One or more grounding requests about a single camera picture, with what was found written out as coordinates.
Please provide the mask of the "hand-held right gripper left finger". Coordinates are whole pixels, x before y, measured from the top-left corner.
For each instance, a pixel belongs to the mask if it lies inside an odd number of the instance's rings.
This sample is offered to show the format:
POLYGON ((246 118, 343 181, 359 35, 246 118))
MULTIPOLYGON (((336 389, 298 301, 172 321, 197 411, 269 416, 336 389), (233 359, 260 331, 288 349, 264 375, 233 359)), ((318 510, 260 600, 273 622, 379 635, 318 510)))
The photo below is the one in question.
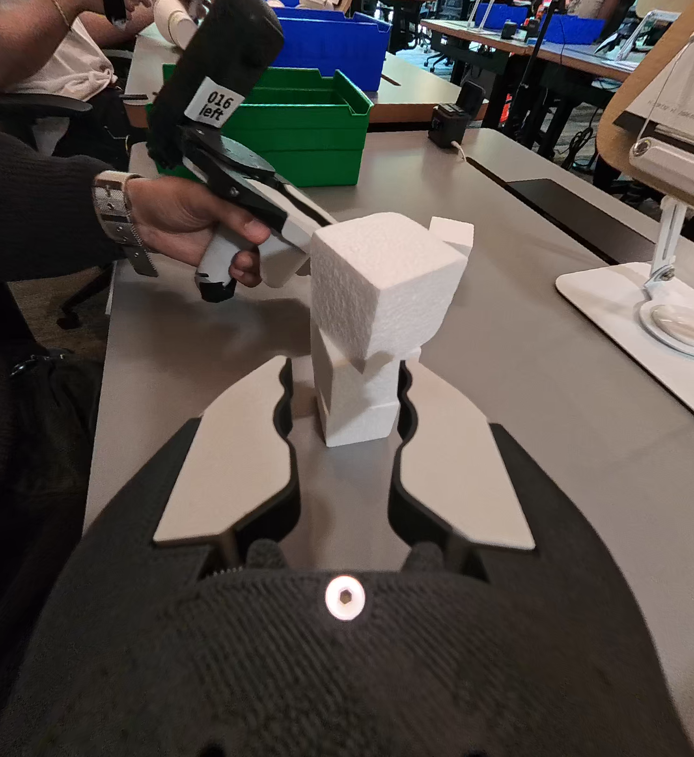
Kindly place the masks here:
POLYGON ((211 545, 241 565, 258 539, 281 541, 300 515, 292 360, 275 356, 200 417, 153 534, 156 546, 211 545))

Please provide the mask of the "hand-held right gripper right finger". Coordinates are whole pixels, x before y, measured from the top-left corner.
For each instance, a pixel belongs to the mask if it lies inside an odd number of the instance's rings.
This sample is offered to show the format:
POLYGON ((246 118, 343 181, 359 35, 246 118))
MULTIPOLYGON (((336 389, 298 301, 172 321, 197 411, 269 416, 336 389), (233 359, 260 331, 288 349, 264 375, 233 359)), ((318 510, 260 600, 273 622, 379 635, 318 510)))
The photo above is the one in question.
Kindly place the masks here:
POLYGON ((535 556, 535 537, 485 414, 418 360, 401 362, 398 399, 394 533, 411 549, 434 547, 446 569, 484 569, 487 552, 535 556))

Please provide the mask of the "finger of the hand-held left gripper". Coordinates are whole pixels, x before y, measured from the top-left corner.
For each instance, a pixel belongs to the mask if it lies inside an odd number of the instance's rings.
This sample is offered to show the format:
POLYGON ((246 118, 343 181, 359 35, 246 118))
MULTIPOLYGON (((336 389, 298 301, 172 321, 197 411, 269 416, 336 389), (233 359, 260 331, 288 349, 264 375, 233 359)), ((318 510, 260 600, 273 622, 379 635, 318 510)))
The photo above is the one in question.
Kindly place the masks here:
POLYGON ((336 219, 294 184, 280 177, 269 182, 247 179, 252 190, 250 212, 282 240, 309 245, 314 232, 337 223, 336 219))
POLYGON ((272 289, 282 288, 309 260, 310 254, 272 233, 258 246, 262 282, 272 289))

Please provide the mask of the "white foam cube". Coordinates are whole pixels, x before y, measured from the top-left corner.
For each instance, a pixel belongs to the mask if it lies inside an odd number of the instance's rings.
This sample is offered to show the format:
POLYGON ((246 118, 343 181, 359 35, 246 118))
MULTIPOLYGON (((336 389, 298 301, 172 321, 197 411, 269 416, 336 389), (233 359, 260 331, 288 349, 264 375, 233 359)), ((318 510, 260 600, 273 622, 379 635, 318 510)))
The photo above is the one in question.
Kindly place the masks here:
POLYGON ((314 321, 311 349, 315 387, 330 414, 353 416, 397 400, 401 359, 377 354, 361 372, 314 321))
POLYGON ((469 258, 474 247, 474 224, 433 216, 429 222, 429 232, 444 241, 465 258, 469 258))
POLYGON ((399 415, 398 400, 349 414, 329 411, 323 397, 318 394, 317 408, 323 440, 328 448, 387 438, 395 428, 399 415))
POLYGON ((360 371, 404 359, 440 329, 467 258, 399 213, 374 213, 314 232, 312 316, 360 371))

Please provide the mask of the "person's left forearm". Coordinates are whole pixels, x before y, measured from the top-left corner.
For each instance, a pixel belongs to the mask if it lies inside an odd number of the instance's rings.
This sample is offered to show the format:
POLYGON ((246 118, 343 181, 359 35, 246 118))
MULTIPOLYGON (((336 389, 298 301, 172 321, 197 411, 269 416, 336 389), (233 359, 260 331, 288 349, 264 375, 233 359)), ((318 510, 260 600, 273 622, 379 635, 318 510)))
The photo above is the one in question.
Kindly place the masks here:
POLYGON ((96 158, 42 155, 0 132, 0 283, 67 276, 125 258, 93 204, 96 158))

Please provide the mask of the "person's left hand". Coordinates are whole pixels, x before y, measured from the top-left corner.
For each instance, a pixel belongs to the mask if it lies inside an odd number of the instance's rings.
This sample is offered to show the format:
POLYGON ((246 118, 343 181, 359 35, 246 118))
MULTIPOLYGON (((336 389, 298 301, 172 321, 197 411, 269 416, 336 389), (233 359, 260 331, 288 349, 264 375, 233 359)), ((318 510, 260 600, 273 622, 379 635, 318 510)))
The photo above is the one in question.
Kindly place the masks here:
POLYGON ((131 178, 125 193, 134 227, 150 251, 197 268, 223 226, 247 243, 233 258, 229 274, 249 288, 261 283, 258 247, 271 232, 246 210, 214 196, 203 184, 174 176, 131 178))

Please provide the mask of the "white plastic pipe fitting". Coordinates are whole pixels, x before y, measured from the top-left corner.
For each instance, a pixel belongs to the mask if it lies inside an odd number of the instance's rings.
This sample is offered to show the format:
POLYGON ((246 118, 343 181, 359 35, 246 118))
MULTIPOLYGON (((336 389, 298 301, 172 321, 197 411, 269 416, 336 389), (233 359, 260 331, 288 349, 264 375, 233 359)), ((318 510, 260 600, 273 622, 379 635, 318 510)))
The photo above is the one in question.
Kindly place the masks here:
POLYGON ((160 36, 173 47, 185 50, 199 24, 181 1, 154 1, 153 17, 160 36))

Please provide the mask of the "green plastic bin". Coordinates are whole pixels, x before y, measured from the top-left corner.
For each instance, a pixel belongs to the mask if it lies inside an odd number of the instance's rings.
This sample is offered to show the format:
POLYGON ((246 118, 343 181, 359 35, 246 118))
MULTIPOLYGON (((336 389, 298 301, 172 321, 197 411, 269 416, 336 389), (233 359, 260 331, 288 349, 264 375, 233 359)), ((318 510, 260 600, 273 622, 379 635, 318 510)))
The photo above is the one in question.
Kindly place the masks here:
POLYGON ((183 111, 194 95, 199 127, 247 147, 296 187, 357 183, 373 105, 342 72, 324 78, 266 70, 248 56, 186 55, 147 108, 159 108, 159 147, 191 125, 183 111))

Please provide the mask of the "large blue plastic bin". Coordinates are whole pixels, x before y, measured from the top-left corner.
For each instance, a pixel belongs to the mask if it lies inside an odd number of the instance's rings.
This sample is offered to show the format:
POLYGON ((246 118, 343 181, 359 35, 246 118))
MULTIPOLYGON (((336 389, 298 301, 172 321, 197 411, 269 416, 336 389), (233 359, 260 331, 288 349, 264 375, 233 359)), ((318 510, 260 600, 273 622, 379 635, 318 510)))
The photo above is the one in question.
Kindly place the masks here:
POLYGON ((323 77, 340 71, 360 90, 379 90, 392 25, 377 18, 338 11, 277 7, 284 32, 275 68, 317 70, 323 77))

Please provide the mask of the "silver mesh wristwatch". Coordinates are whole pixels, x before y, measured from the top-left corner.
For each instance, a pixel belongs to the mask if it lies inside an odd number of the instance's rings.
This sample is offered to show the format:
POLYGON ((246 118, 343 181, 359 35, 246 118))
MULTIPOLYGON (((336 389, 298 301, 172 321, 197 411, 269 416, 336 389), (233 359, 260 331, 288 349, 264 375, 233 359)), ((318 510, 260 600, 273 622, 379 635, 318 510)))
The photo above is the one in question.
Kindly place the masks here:
POLYGON ((156 278, 158 271, 144 245, 132 217, 131 202, 127 196, 127 185, 141 175, 103 171, 95 176, 92 185, 94 210, 106 236, 119 246, 135 273, 156 278))

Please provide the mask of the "black charging dock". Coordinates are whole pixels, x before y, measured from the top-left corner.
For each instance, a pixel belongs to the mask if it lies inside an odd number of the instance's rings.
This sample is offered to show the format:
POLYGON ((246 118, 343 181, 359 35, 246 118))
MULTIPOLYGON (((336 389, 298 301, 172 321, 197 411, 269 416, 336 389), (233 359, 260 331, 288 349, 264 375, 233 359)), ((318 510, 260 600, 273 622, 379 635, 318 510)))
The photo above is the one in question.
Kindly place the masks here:
POLYGON ((465 81, 454 103, 441 103, 433 109, 428 138, 438 147, 463 151, 462 142, 468 127, 482 119, 479 112, 485 104, 484 88, 465 81))

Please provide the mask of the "person's dark clothing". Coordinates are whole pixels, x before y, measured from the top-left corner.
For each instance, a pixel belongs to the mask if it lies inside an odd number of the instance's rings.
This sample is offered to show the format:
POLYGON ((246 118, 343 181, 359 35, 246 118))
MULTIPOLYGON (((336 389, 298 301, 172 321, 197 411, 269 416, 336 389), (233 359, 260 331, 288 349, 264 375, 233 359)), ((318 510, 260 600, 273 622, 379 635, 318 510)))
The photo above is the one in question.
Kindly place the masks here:
POLYGON ((0 348, 0 716, 82 534, 103 365, 0 348))

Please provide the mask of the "white document stand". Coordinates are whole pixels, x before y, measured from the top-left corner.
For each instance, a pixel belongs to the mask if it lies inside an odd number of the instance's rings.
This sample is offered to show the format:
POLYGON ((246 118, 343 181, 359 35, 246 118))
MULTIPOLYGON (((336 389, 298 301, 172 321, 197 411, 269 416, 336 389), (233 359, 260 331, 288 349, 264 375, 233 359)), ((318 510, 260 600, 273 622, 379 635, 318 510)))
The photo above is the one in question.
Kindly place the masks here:
POLYGON ((652 123, 626 113, 693 32, 690 2, 626 78, 599 128, 601 157, 663 194, 651 261, 564 274, 555 287, 694 414, 694 289, 675 272, 685 214, 694 211, 694 145, 660 134, 652 123))

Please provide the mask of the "brown wooden table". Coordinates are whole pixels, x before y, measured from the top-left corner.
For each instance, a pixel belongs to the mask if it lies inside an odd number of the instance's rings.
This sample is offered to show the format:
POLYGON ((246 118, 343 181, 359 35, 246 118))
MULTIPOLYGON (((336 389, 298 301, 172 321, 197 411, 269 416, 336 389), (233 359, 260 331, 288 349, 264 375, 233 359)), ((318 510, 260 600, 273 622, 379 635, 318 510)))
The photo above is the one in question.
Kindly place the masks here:
MULTIPOLYGON (((518 39, 505 40, 498 33, 468 27, 462 21, 425 20, 420 22, 420 27, 430 34, 431 48, 435 52, 444 53, 451 60, 463 61, 479 68, 483 68, 484 65, 474 62, 473 46, 477 50, 482 47, 497 50, 500 57, 507 55, 528 58, 534 49, 534 45, 530 43, 518 39)), ((593 45, 543 43, 538 58, 573 71, 591 74, 596 78, 617 82, 625 81, 640 64, 636 61, 617 61, 597 55, 593 45)))

